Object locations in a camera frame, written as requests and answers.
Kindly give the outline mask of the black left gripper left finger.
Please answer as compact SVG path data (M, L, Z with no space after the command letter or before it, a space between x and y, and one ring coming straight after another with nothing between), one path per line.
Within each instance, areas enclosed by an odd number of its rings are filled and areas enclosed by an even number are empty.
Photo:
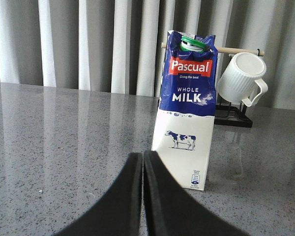
M130 153L107 192L58 236L137 236L142 199L141 153Z

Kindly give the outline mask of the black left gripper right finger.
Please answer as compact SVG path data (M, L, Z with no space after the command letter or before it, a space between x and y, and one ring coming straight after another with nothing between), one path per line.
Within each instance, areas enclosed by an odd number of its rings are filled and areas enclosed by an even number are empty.
M151 236L245 236L192 198L155 151L144 153L144 204Z

